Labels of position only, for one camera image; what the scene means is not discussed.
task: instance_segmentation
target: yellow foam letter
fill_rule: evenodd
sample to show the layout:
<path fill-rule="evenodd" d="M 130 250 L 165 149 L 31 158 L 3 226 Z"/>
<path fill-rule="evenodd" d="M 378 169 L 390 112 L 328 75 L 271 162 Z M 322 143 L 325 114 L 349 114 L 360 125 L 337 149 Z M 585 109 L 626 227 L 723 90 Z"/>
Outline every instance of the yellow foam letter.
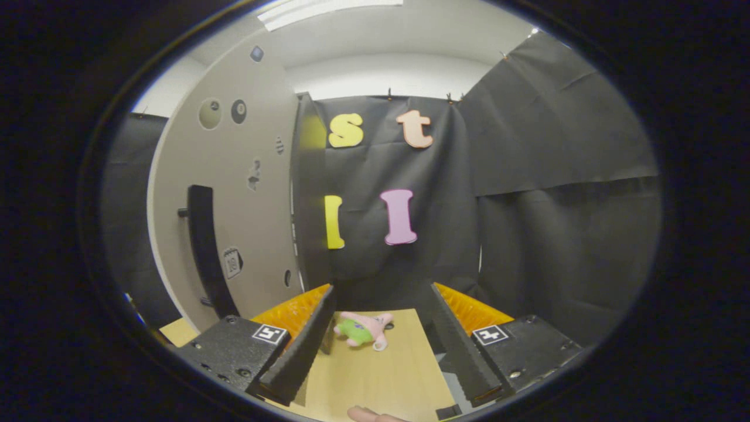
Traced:
<path fill-rule="evenodd" d="M 355 146 L 362 142 L 365 133 L 359 127 L 362 124 L 362 116 L 358 114 L 339 114 L 331 119 L 331 134 L 328 141 L 334 148 Z"/>
<path fill-rule="evenodd" d="M 340 205 L 340 196 L 325 196 L 325 231 L 328 234 L 329 249 L 341 249 L 344 247 L 344 239 L 341 239 L 341 235 L 338 232 L 338 207 Z"/>

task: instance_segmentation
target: black fabric backdrop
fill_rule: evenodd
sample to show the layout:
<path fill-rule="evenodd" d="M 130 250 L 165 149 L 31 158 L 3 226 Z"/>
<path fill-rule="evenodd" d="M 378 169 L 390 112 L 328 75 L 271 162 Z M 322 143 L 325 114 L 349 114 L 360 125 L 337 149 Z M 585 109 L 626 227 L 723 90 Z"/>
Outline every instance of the black fabric backdrop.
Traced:
<path fill-rule="evenodd" d="M 100 222 L 112 277 L 154 328 L 180 318 L 156 269 L 145 215 L 149 169 L 166 124 L 164 117 L 129 115 L 112 142 L 101 181 Z"/>
<path fill-rule="evenodd" d="M 646 280 L 661 224 L 650 142 L 607 79 L 552 37 L 524 41 L 458 105 L 316 105 L 326 126 L 342 113 L 364 120 L 362 143 L 326 150 L 328 194 L 343 198 L 346 246 L 330 251 L 341 309 L 423 315 L 426 287 L 441 282 L 510 315 L 540 315 L 588 345 Z M 395 121 L 408 110 L 432 119 L 425 150 L 404 142 Z M 379 195 L 395 188 L 414 192 L 413 244 L 383 240 Z"/>
<path fill-rule="evenodd" d="M 647 279 L 661 224 L 658 169 L 625 99 L 539 33 L 459 105 L 471 145 L 482 266 L 476 296 L 535 313 L 588 345 Z"/>
<path fill-rule="evenodd" d="M 343 249 L 331 250 L 340 309 L 417 308 L 432 282 L 462 291 L 476 285 L 479 265 L 476 199 L 471 191 L 466 128 L 455 105 L 432 98 L 353 97 L 317 101 L 326 127 L 336 115 L 358 113 L 363 141 L 326 149 L 328 194 L 338 195 Z M 419 110 L 430 117 L 426 149 L 404 140 L 396 117 Z M 409 189 L 417 240 L 389 246 L 386 204 L 380 194 Z"/>

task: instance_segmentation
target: pink plush toy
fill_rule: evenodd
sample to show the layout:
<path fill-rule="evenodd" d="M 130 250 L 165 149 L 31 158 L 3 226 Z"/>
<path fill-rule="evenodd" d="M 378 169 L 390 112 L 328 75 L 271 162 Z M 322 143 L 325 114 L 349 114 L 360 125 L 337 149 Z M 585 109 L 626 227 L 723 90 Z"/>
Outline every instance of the pink plush toy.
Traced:
<path fill-rule="evenodd" d="M 384 331 L 386 325 L 393 321 L 393 314 L 385 313 L 376 317 L 367 317 L 353 312 L 342 312 L 340 317 L 342 322 L 338 323 L 333 331 L 339 336 L 343 334 L 349 337 L 346 340 L 348 345 L 356 347 L 375 341 L 373 349 L 376 351 L 382 351 L 388 347 Z"/>

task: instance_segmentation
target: finger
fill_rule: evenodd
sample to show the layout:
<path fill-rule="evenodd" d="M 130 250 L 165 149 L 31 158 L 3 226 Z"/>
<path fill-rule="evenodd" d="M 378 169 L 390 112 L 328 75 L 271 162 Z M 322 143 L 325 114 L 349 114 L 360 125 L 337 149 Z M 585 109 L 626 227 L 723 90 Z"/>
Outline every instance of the finger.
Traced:
<path fill-rule="evenodd" d="M 377 422 L 378 418 L 377 413 L 359 406 L 354 406 L 347 410 L 346 415 L 348 415 L 351 420 L 354 420 L 354 422 Z"/>
<path fill-rule="evenodd" d="M 391 416 L 390 414 L 381 414 L 380 416 L 375 418 L 375 422 L 406 422 L 403 419 L 399 419 L 395 416 Z"/>

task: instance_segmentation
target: foam letter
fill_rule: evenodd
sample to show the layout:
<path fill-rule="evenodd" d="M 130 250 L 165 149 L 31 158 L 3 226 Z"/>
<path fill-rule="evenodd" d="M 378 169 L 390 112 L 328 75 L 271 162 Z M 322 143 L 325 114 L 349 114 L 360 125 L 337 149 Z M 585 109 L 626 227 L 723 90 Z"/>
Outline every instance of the foam letter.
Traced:
<path fill-rule="evenodd" d="M 338 207 L 340 205 L 340 196 L 325 196 L 325 232 L 328 234 L 329 249 L 341 249 L 344 247 L 344 239 L 341 239 L 341 235 L 338 232 Z"/>
<path fill-rule="evenodd" d="M 385 201 L 388 207 L 388 236 L 385 243 L 389 245 L 400 245 L 402 243 L 413 243 L 417 240 L 417 234 L 412 231 L 409 219 L 409 199 L 414 194 L 406 189 L 385 191 L 380 194 L 380 199 Z"/>
<path fill-rule="evenodd" d="M 422 125 L 429 125 L 430 118 L 419 115 L 419 110 L 411 110 L 396 118 L 403 124 L 403 138 L 415 148 L 427 148 L 432 145 L 432 136 L 425 136 Z"/>
<path fill-rule="evenodd" d="M 339 114 L 331 119 L 331 134 L 328 141 L 334 148 L 355 146 L 362 142 L 365 133 L 359 127 L 362 116 L 358 114 Z"/>

